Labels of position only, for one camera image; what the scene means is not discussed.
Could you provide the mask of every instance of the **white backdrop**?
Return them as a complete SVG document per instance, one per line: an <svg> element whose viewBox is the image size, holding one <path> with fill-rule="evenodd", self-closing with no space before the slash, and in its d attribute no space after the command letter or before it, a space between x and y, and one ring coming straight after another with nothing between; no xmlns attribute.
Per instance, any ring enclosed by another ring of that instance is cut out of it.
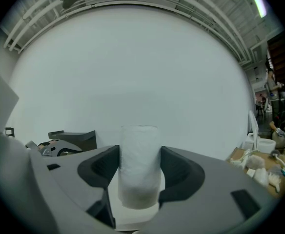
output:
<svg viewBox="0 0 285 234"><path fill-rule="evenodd" d="M159 127L163 144L225 159L248 131L253 95L232 55L204 30L160 10L96 9L37 39L19 58L8 124L23 143L123 125Z"/></svg>

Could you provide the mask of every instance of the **table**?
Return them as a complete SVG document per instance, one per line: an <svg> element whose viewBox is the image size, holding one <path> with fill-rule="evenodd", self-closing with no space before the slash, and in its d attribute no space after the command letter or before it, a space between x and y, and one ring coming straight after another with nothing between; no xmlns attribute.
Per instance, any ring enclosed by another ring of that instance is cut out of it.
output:
<svg viewBox="0 0 285 234"><path fill-rule="evenodd" d="M245 151L244 149L235 148L235 150L233 151L233 153L231 154L231 156L229 157L229 159L227 161L230 162L231 158L232 159L241 158L244 151ZM271 158L270 154L254 153L253 155L259 156L265 160L265 169L266 170L268 170L269 168L271 168L272 166L274 166L276 164L280 164L281 167L283 167L282 164L277 159ZM280 155L279 158L285 163L285 155ZM275 187L273 187L272 185L268 186L268 192L276 198L282 197L285 194L285 176L281 177L280 192L279 193L276 192Z"/></svg>

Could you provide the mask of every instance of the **white cylinder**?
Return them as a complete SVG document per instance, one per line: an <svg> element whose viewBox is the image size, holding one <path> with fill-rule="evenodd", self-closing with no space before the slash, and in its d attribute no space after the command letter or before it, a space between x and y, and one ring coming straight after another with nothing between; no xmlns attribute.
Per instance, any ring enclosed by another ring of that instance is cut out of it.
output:
<svg viewBox="0 0 285 234"><path fill-rule="evenodd" d="M123 206L146 209L157 203L161 145L157 127L122 127L118 193Z"/></svg>

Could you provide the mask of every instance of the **ceiling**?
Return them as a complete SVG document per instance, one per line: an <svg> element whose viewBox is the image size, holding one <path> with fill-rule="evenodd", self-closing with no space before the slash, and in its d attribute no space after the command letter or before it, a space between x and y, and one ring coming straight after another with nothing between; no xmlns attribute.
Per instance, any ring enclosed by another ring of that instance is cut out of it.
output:
<svg viewBox="0 0 285 234"><path fill-rule="evenodd" d="M18 0L0 24L7 34L4 47L21 53L69 17L114 4L153 6L185 17L219 40L244 69L265 61L267 40L283 31L269 5L261 18L254 0L78 0L67 10L60 0Z"/></svg>

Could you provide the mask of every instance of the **fluorescent light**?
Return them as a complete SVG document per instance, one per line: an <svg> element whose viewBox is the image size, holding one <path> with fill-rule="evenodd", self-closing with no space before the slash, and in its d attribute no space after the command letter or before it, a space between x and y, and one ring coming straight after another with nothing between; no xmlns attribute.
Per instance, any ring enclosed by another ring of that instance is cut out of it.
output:
<svg viewBox="0 0 285 234"><path fill-rule="evenodd" d="M266 16L266 9L265 9L263 0L254 0L254 1L256 3L256 6L258 7L260 17L261 18L265 17Z"/></svg>

